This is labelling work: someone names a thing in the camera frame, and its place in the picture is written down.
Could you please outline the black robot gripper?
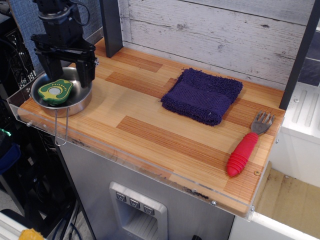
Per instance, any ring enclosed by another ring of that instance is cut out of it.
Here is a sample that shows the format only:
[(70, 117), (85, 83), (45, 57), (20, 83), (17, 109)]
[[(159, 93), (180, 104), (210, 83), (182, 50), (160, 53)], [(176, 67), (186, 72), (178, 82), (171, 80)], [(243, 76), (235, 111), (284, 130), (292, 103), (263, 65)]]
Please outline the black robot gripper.
[(79, 82), (87, 88), (95, 79), (98, 59), (95, 47), (84, 40), (82, 22), (78, 13), (39, 13), (45, 33), (33, 34), (35, 53), (47, 76), (58, 80), (63, 74), (61, 61), (75, 63)]

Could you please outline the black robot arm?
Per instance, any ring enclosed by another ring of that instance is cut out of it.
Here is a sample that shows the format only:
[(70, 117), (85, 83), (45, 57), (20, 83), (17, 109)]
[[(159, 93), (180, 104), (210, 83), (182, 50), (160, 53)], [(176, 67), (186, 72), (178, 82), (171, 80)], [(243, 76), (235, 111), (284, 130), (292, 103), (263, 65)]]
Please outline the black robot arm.
[(78, 0), (35, 0), (38, 17), (42, 21), (45, 34), (33, 34), (35, 53), (47, 76), (55, 81), (64, 71), (62, 61), (75, 63), (79, 82), (87, 88), (95, 79), (98, 59), (96, 47), (83, 38), (83, 27)]

